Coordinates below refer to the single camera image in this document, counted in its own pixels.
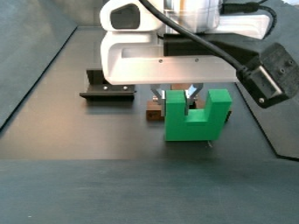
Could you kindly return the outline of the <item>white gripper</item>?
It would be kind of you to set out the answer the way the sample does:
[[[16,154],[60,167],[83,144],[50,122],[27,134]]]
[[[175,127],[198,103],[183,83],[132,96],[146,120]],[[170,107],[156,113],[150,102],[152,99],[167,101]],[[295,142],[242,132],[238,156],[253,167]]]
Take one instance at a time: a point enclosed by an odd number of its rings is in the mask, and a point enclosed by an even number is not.
[[[223,0],[147,0],[178,25],[191,32],[219,36],[238,34],[261,40],[267,33],[267,15],[222,16]],[[198,107],[203,82],[234,82],[235,68],[199,46],[167,46],[166,36],[178,32],[167,26],[139,0],[110,0],[99,13],[107,31],[100,45],[106,79],[115,85],[151,84],[156,102],[166,112],[160,84],[183,85],[186,110]]]

